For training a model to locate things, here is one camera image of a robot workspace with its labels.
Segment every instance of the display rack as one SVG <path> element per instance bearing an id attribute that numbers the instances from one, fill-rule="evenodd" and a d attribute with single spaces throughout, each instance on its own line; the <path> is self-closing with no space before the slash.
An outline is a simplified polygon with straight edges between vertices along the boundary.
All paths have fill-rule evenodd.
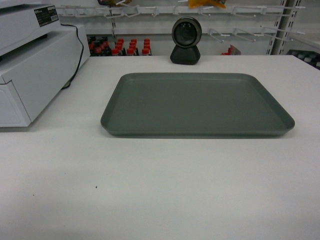
<path id="1" fill-rule="evenodd" d="M 89 35 L 113 35 L 115 38 L 129 38 L 134 35 L 147 38 L 155 36 L 161 39 L 162 42 L 159 40 L 158 43 L 162 48 L 170 45 L 172 26 L 177 19 L 183 16 L 195 17 L 201 23 L 203 38 L 206 41 L 212 40 L 212 44 L 200 44 L 210 50 L 205 51 L 207 54 L 214 55 L 219 54 L 229 44 L 236 44 L 245 49 L 244 54 L 271 54 L 276 42 L 287 43 L 292 41 L 289 34 L 299 34 L 290 27 L 283 29 L 281 22 L 284 18 L 294 17 L 303 8 L 300 4 L 288 4 L 293 0 L 237 1 L 240 4 L 234 4 L 230 0 L 226 8 L 189 8 L 188 0 L 137 0 L 130 5 L 122 0 L 117 2 L 116 7 L 97 6 L 93 1 L 87 1 L 86 5 L 84 1 L 77 1 L 77 5 L 70 4 L 70 1 L 56 1 L 60 2 L 56 4 L 60 19 L 68 23 L 85 24 Z M 222 43 L 223 46 L 219 47 L 217 43 Z M 160 49 L 154 49 L 153 52 L 168 54 L 166 50 Z"/>

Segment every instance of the red bottle cap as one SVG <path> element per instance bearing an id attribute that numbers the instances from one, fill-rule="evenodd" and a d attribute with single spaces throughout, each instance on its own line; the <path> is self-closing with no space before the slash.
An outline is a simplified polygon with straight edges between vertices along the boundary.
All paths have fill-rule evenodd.
<path id="1" fill-rule="evenodd" d="M 134 54 L 134 53 L 135 53 L 135 50 L 134 50 L 133 48 L 128 48 L 128 49 L 126 50 L 126 54 L 132 55 L 132 54 Z"/>
<path id="2" fill-rule="evenodd" d="M 113 49 L 111 49 L 111 53 L 112 53 L 112 55 L 118 55 L 119 54 L 119 49 L 113 48 Z"/>
<path id="3" fill-rule="evenodd" d="M 121 50 L 122 49 L 122 45 L 121 44 L 117 44 L 117 45 L 115 45 L 115 48 Z"/>
<path id="4" fill-rule="evenodd" d="M 101 47 L 100 47 L 100 46 L 96 46 L 96 47 L 94 48 L 94 53 L 95 53 L 95 54 L 100 54 L 100 53 L 101 53 Z"/>
<path id="5" fill-rule="evenodd" d="M 143 55 L 148 55 L 149 52 L 150 52 L 150 50 L 149 50 L 148 48 L 142 49 L 142 54 L 143 54 Z"/>

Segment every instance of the label on printer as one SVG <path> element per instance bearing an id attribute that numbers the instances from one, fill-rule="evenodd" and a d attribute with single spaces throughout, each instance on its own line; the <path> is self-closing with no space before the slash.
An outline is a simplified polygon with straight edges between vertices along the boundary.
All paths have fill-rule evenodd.
<path id="1" fill-rule="evenodd" d="M 40 27 L 59 20 L 55 6 L 38 8 L 34 10 L 34 13 Z"/>

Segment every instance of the bottle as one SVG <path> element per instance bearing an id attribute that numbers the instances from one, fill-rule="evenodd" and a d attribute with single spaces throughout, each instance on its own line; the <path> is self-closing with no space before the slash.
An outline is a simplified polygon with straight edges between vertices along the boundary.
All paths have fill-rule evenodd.
<path id="1" fill-rule="evenodd" d="M 125 43 L 125 40 L 124 40 L 123 38 L 119 38 L 119 39 L 118 39 L 118 43 L 124 44 L 124 43 Z"/>
<path id="2" fill-rule="evenodd" d="M 149 48 L 142 49 L 142 55 L 143 56 L 151 56 L 150 55 L 150 49 Z"/>
<path id="3" fill-rule="evenodd" d="M 89 44 L 89 51 L 90 51 L 90 57 L 94 57 L 95 56 L 95 45 L 93 42 L 91 42 Z"/>
<path id="4" fill-rule="evenodd" d="M 148 49 L 148 50 L 149 50 L 149 56 L 152 56 L 151 47 L 150 47 L 149 44 L 145 44 L 145 45 L 143 46 L 143 48 L 144 48 L 144 49 Z"/>
<path id="5" fill-rule="evenodd" d="M 94 56 L 100 57 L 102 53 L 101 47 L 100 46 L 95 46 L 94 47 Z"/>
<path id="6" fill-rule="evenodd" d="M 117 44 L 115 45 L 115 48 L 119 50 L 119 56 L 123 56 L 123 55 L 124 55 L 124 54 L 123 54 L 123 48 L 122 48 L 121 43 L 117 43 Z"/>
<path id="7" fill-rule="evenodd" d="M 135 50 L 133 48 L 128 48 L 126 50 L 126 55 L 127 56 L 133 56 L 135 54 Z"/>
<path id="8" fill-rule="evenodd" d="M 100 54 L 100 56 L 102 56 L 102 57 L 107 56 L 106 47 L 105 47 L 105 45 L 104 45 L 103 43 L 100 44 L 100 48 L 101 48 L 101 54 Z"/>
<path id="9" fill-rule="evenodd" d="M 150 45 L 150 39 L 149 39 L 149 38 L 145 38 L 145 39 L 143 40 L 143 43 L 144 43 L 144 44 L 149 44 L 149 45 Z"/>
<path id="10" fill-rule="evenodd" d="M 105 47 L 106 55 L 107 55 L 107 56 L 111 56 L 111 55 L 112 55 L 112 54 L 111 54 L 111 48 L 110 48 L 110 46 L 109 46 L 108 41 L 104 41 L 104 42 L 103 42 L 103 45 L 104 45 L 104 47 Z"/>
<path id="11" fill-rule="evenodd" d="M 111 54 L 112 54 L 112 56 L 114 56 L 114 57 L 119 56 L 119 49 L 118 49 L 118 48 L 113 48 L 113 49 L 111 50 Z"/>
<path id="12" fill-rule="evenodd" d="M 134 42 L 134 41 L 130 42 L 129 48 L 134 49 L 134 55 L 135 56 L 139 56 L 139 51 L 137 49 L 137 43 L 136 42 Z"/>
<path id="13" fill-rule="evenodd" d="M 94 56 L 100 57 L 102 53 L 101 44 L 99 41 L 94 42 Z"/>

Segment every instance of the merchandise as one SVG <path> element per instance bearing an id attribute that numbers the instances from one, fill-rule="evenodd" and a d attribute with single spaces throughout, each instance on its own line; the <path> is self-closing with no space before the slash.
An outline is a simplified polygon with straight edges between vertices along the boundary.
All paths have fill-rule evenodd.
<path id="1" fill-rule="evenodd" d="M 189 8 L 197 8 L 204 6 L 206 4 L 213 5 L 219 8 L 226 8 L 225 3 L 227 0 L 189 0 L 188 5 Z"/>
<path id="2" fill-rule="evenodd" d="M 228 52 L 223 52 L 221 55 L 241 55 L 241 51 L 233 45 L 230 45 Z"/>

